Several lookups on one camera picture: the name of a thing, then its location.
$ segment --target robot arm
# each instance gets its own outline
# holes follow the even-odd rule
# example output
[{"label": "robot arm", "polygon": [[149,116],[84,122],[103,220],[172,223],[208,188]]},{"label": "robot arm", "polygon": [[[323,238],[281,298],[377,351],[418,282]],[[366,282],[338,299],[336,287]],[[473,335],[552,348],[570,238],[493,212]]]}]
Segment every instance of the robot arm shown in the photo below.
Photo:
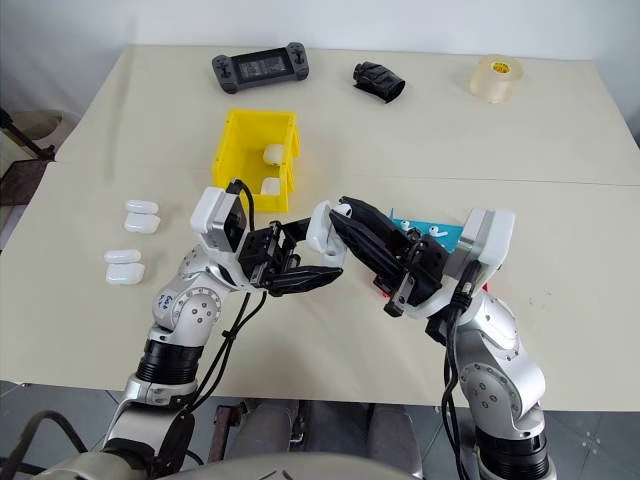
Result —
[{"label": "robot arm", "polygon": [[[389,296],[385,311],[426,317],[432,338],[445,346],[452,342],[460,386],[476,424],[481,476],[555,479],[539,404],[544,376],[524,348],[514,314],[481,288],[507,255],[515,215],[474,209],[449,255],[429,235],[402,232],[364,202],[340,202],[349,205],[352,214],[333,209],[332,225],[349,250],[376,273],[374,284]],[[461,278],[472,262],[478,269],[464,292]],[[455,325],[448,325],[457,288],[463,313]]]}]

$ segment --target beige table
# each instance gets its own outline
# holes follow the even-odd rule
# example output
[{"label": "beige table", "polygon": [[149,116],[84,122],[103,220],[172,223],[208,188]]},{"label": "beige table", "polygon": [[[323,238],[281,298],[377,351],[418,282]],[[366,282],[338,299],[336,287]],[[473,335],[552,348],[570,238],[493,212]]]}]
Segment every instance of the beige table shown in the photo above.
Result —
[{"label": "beige table", "polygon": [[[526,71],[537,74],[530,79],[529,90],[523,84],[514,102],[506,105],[479,104],[461,88],[456,90],[440,79],[430,88],[416,82],[398,103],[385,106],[349,87],[348,76],[340,77],[333,70],[332,59],[345,66],[359,58],[378,60],[407,79],[415,75],[410,77],[405,71],[417,68],[408,60],[425,63],[420,67],[424,75],[435,75],[434,70],[448,63],[472,66],[475,60],[311,52],[314,75],[328,75],[323,66],[331,69],[336,74],[335,85],[329,76],[323,77],[328,85],[316,82],[314,76],[299,84],[226,96],[207,77],[210,72],[204,67],[198,70],[196,62],[216,51],[145,47],[134,50],[133,58],[121,59],[65,144],[60,163],[49,167],[0,257],[1,378],[123,387],[142,353],[151,301],[174,275],[184,251],[195,243],[188,218],[209,181],[209,157],[215,151],[226,108],[233,105],[291,108],[299,113],[298,189],[291,197],[289,214],[278,217],[282,220],[308,216],[317,202],[342,194],[367,200],[382,211],[393,207],[406,217],[445,223],[462,223],[473,206],[515,210],[518,218],[511,252],[491,282],[491,290],[517,313],[526,345],[545,372],[545,407],[640,409],[640,386],[630,381],[636,376],[640,335],[634,298],[640,269],[640,253],[634,247],[640,242],[635,222],[640,206],[640,154],[590,64],[526,61]],[[156,80],[164,85],[165,80],[157,78],[159,71],[152,68],[161,65],[162,58],[167,65],[184,63],[193,70],[189,76],[184,69],[168,69],[171,73],[167,75],[181,79],[174,77],[173,85],[176,92],[182,92],[185,106],[177,93],[169,95],[164,107],[167,122],[160,118],[161,90],[143,88],[139,78],[146,72],[149,85]],[[128,85],[121,82],[125,70],[130,73]],[[582,95],[567,85],[562,92],[551,90],[547,95],[577,111],[571,121],[564,121],[565,126],[553,124],[555,110],[545,121],[529,119],[528,128],[519,133],[520,144],[527,145],[519,157],[524,159],[521,173],[502,171],[501,176],[500,163],[509,167],[518,158],[502,156],[502,150],[497,156],[490,155],[492,142],[487,139],[494,138],[493,129],[482,125],[502,118],[494,116],[494,107],[511,115],[517,111],[520,121],[528,119],[526,111],[536,104],[527,98],[533,95],[530,89],[548,82],[538,76],[550,72],[562,74],[565,80],[581,79]],[[314,100],[303,88],[317,92],[318,98]],[[467,125],[457,136],[453,131],[443,136],[441,131],[438,140],[427,128],[438,125],[435,110],[430,113],[426,108],[430,102],[432,109],[442,105],[442,99],[432,92],[436,88],[446,92],[441,97],[450,97],[458,106],[458,115],[465,109],[474,112],[461,116],[460,123],[475,116],[474,125],[482,127],[485,136],[469,133]],[[539,102],[544,99],[541,92],[536,93]],[[413,102],[399,103],[405,95],[413,96],[423,108],[416,110]],[[168,121],[171,118],[182,121]],[[350,121],[338,125],[341,118]],[[453,117],[448,121],[453,128]],[[424,133],[406,141],[400,127],[420,122],[425,125]],[[146,151],[134,141],[131,130],[138,132]],[[589,134],[578,138],[579,131]],[[615,155],[602,159],[594,154],[597,132],[602,144],[598,148]],[[550,151],[561,149],[563,157],[553,161],[540,157],[538,167],[533,168],[535,159],[528,149],[534,148],[530,141],[534,134],[538,139],[548,137],[553,144]],[[518,146],[517,138],[505,141],[509,149]],[[429,160],[432,142],[447,144],[449,161]],[[589,151],[583,150],[584,142],[590,145]],[[475,148],[475,156],[463,155],[465,148]],[[553,178],[554,168],[557,179]],[[122,204],[131,197],[160,203],[163,220],[154,236],[122,229]],[[270,218],[273,215],[260,215],[258,224]],[[104,282],[102,253],[120,247],[143,252],[148,270],[142,284],[112,287]],[[304,259],[315,260],[305,253]],[[271,299],[234,346],[218,394],[439,403],[442,348],[423,333],[425,322],[384,314],[384,300],[371,280],[372,274],[350,257],[344,275],[334,284],[306,295]],[[217,349],[218,334],[232,320],[240,297],[236,294],[225,303],[222,324],[214,331],[202,365],[208,364]]]},{"label": "beige table", "polygon": [[[304,82],[228,95],[211,58],[247,50],[137,47],[123,55],[58,161],[208,168],[231,107],[298,112],[316,175],[640,185],[640,152],[592,62],[523,59],[509,103],[466,90],[478,57],[309,51]],[[358,62],[407,80],[385,105],[353,88]]]}]

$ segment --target gray floor tile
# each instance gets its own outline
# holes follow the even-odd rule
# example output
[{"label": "gray floor tile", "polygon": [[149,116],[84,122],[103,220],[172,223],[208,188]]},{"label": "gray floor tile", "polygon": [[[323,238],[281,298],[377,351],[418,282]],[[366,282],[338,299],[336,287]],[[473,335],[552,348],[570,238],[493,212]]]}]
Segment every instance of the gray floor tile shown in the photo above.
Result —
[{"label": "gray floor tile", "polygon": [[313,402],[306,451],[367,456],[368,406],[360,403]]},{"label": "gray floor tile", "polygon": [[615,460],[603,450],[597,453],[589,453],[587,462],[582,470],[580,480],[639,480],[640,473],[625,469],[619,461]]},{"label": "gray floor tile", "polygon": [[553,415],[545,417],[549,454],[562,480],[578,480],[589,453],[589,438],[578,435]]},{"label": "gray floor tile", "polygon": [[600,450],[624,468],[640,473],[640,413],[604,413],[595,437]]},{"label": "gray floor tile", "polygon": [[413,421],[413,430],[420,447],[420,456],[424,457],[427,449],[435,440],[440,425],[442,425],[442,417],[434,407],[422,405],[407,405],[407,413]]},{"label": "gray floor tile", "polygon": [[[469,477],[472,480],[479,480],[476,458],[468,444],[465,444],[462,449],[462,462]],[[438,430],[429,451],[423,457],[422,469],[427,480],[458,480],[455,456],[444,427]]]},{"label": "gray floor tile", "polygon": [[554,417],[565,427],[569,427],[574,432],[583,436],[593,435],[602,417],[602,412],[559,412],[545,410],[544,414],[545,417]]},{"label": "gray floor tile", "polygon": [[[12,390],[0,400],[0,455],[7,456],[31,416],[56,410],[71,422],[87,448],[104,435],[115,404],[103,390],[31,385]],[[49,420],[42,422],[25,461],[49,467],[75,454],[64,433]]]}]

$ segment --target floor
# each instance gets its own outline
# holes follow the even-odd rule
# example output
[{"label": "floor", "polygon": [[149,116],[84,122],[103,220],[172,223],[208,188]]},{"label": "floor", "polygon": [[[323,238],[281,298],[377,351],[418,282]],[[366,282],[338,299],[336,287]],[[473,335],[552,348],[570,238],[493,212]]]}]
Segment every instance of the floor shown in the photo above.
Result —
[{"label": "floor", "polygon": [[[57,410],[67,416],[87,447],[99,449],[119,397],[119,392],[44,385],[21,387],[1,382],[0,456],[9,454],[29,417],[43,409]],[[198,455],[207,456],[216,406],[237,401],[210,399],[196,411],[191,449]],[[463,433],[472,431],[468,410],[460,410]],[[440,414],[433,407],[425,406],[409,406],[408,411],[421,448],[426,478],[455,480]],[[546,413],[550,451],[560,480],[640,480],[640,413]],[[364,456],[366,415],[366,406],[361,404],[315,402],[307,449]],[[53,424],[44,422],[26,461],[46,467],[73,454],[73,447],[64,435]]]}]

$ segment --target black cable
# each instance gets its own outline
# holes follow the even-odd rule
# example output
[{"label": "black cable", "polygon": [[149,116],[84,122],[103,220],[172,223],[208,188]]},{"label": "black cable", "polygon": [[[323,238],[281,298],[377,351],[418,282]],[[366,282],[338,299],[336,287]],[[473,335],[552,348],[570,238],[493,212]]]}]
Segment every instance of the black cable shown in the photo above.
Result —
[{"label": "black cable", "polygon": [[[211,385],[211,387],[209,387],[209,389],[204,393],[204,395],[200,396],[199,399],[197,399],[197,396],[194,397],[195,401],[189,407],[187,407],[188,411],[193,412],[196,408],[202,405],[218,387],[218,385],[220,384],[220,381],[222,380],[222,376],[224,375],[224,371],[227,368],[227,362],[229,361],[229,355],[231,354],[231,347],[233,346],[233,342],[235,341],[236,336],[238,335],[238,332],[242,327],[244,327],[244,325],[249,320],[251,320],[251,318],[253,318],[260,311],[260,309],[263,307],[263,305],[267,300],[267,292],[262,292],[262,298],[260,299],[260,302],[258,303],[258,305],[256,305],[256,307],[251,311],[251,313],[249,313],[246,317],[244,317],[244,319],[240,320],[241,314],[244,313],[244,310],[246,308],[246,302],[248,301],[248,296],[249,294],[245,295],[245,302],[243,302],[242,308],[240,309],[238,317],[236,317],[236,321],[233,322],[233,326],[231,327],[231,330],[225,331],[223,333],[223,335],[225,335],[225,341],[220,347],[220,350],[218,350],[216,359],[212,363],[213,368],[210,369],[210,371],[213,372],[213,370],[215,369],[215,366],[217,366],[218,361],[220,360],[220,356],[224,355],[224,357],[222,358],[222,363],[220,364],[218,375],[216,376],[216,379],[213,382],[213,385]],[[204,389],[204,385],[205,385],[205,382],[203,382],[201,387],[198,389],[200,392],[202,392],[202,390]]]},{"label": "black cable", "polygon": [[[231,327],[232,330],[242,320],[242,316],[244,315],[244,311],[247,309],[247,304],[249,303],[249,298],[251,298],[251,294],[250,293],[245,294],[244,300],[242,301],[242,306],[240,307],[240,310],[238,311],[238,315],[236,316],[236,319],[233,322],[233,326]],[[191,404],[193,404],[198,399],[198,397],[202,394],[202,391],[204,390],[204,387],[207,385],[207,382],[211,378],[211,375],[213,374],[213,371],[215,370],[216,366],[218,365],[218,362],[220,361],[220,357],[222,356],[222,353],[224,352],[224,349],[227,348],[227,344],[228,343],[229,343],[229,339],[225,338],[224,342],[222,342],[222,345],[220,345],[220,349],[218,350],[218,353],[216,354],[216,357],[213,359],[213,362],[211,362],[211,365],[209,365],[209,369],[207,370],[207,373],[205,373],[204,378],[202,379],[202,382],[200,383],[200,386],[196,390],[196,394],[194,395]]]},{"label": "black cable", "polygon": [[[451,297],[451,303],[449,304],[449,316],[446,324],[446,353],[444,360],[444,380],[445,390],[442,394],[442,401],[440,403],[442,422],[444,424],[447,438],[453,449],[453,453],[456,460],[456,469],[458,471],[458,477],[461,480],[469,480],[469,474],[467,473],[464,465],[462,464],[461,456],[461,441],[460,430],[458,426],[458,418],[456,415],[456,407],[453,401],[453,390],[458,384],[458,367],[456,365],[456,329],[457,323],[464,312],[467,311],[471,304],[471,294],[475,289],[476,279],[480,273],[481,264],[477,260],[469,262],[465,267],[460,281],[456,286],[453,296]],[[449,425],[449,419],[447,418],[447,411],[451,416],[451,425]]]},{"label": "black cable", "polygon": [[202,461],[202,459],[198,456],[197,453],[192,452],[191,450],[187,450],[185,452],[185,454],[187,455],[187,457],[191,458],[194,462],[196,462],[198,465],[202,466],[204,465],[204,462]]},{"label": "black cable", "polygon": [[38,431],[38,427],[40,426],[40,422],[44,419],[49,419],[54,421],[60,426],[62,431],[67,435],[71,443],[80,453],[84,453],[87,451],[87,447],[84,446],[82,440],[73,429],[69,421],[60,413],[55,412],[53,410],[43,410],[42,412],[36,413],[27,425],[22,430],[20,434],[20,440],[18,445],[13,449],[9,457],[7,458],[6,463],[2,467],[2,472],[0,472],[0,480],[11,480],[16,472],[20,469],[22,465],[22,460],[24,460],[25,455],[27,454],[27,450],[31,446],[31,442],[33,442],[33,437]]},{"label": "black cable", "polygon": [[[445,358],[446,362],[449,364],[451,377],[447,383],[444,393],[442,394],[442,402],[440,404],[440,408],[445,431],[447,432],[449,443],[451,444],[451,448],[453,449],[453,453],[455,455],[458,476],[460,477],[460,479],[468,480],[469,475],[467,474],[464,465],[462,464],[462,457],[460,453],[460,431],[458,428],[458,418],[453,401],[453,389],[458,384],[458,370],[455,364],[455,326],[461,314],[461,310],[454,307],[449,315],[449,320],[447,322],[447,353]],[[447,410],[449,411],[449,415],[451,416],[450,430],[448,425],[449,420],[447,418]]]},{"label": "black cable", "polygon": [[[237,194],[239,193],[238,188],[244,191],[245,195],[247,196],[247,201],[249,202],[249,230],[253,232],[256,226],[255,226],[255,208],[253,204],[253,195],[251,195],[251,190],[249,190],[249,187],[247,186],[246,183],[244,183],[239,178],[236,178],[233,182],[229,184],[226,191],[228,193]],[[224,372],[224,368],[226,367],[226,361],[224,359],[223,359],[222,365],[220,366],[220,373],[218,373],[218,377],[216,378],[213,384],[213,387],[210,388],[204,396],[202,396],[202,392],[204,391],[204,388],[207,385],[207,382],[209,382],[209,379],[211,378],[211,375],[213,374],[214,370],[218,366],[218,362],[220,361],[220,358],[222,357],[222,355],[224,355],[225,359],[229,358],[229,352],[231,350],[231,345],[233,345],[233,341],[235,340],[235,336],[237,335],[240,328],[242,328],[242,326],[245,323],[247,323],[247,320],[253,317],[258,312],[258,310],[262,308],[262,305],[264,305],[264,302],[266,300],[266,295],[267,293],[264,292],[262,295],[262,300],[260,301],[260,304],[258,305],[258,307],[256,307],[256,309],[254,309],[254,311],[251,312],[247,316],[247,318],[245,318],[243,321],[242,316],[244,315],[244,312],[247,309],[247,304],[249,303],[249,299],[251,298],[250,293],[245,294],[244,300],[242,302],[242,306],[240,307],[240,311],[238,312],[238,315],[236,316],[236,319],[233,322],[231,329],[229,330],[229,332],[223,332],[223,335],[225,335],[224,342],[222,342],[222,345],[220,345],[220,349],[218,350],[218,353],[213,359],[213,362],[211,362],[211,365],[209,365],[209,368],[207,369],[207,373],[204,375],[204,378],[202,379],[200,386],[196,390],[196,393],[193,396],[193,399],[186,407],[188,411],[193,412],[196,408],[202,405],[202,402],[206,400],[209,396],[211,396],[213,389],[218,386],[218,383],[220,383],[220,379],[222,378],[221,373]]]}]

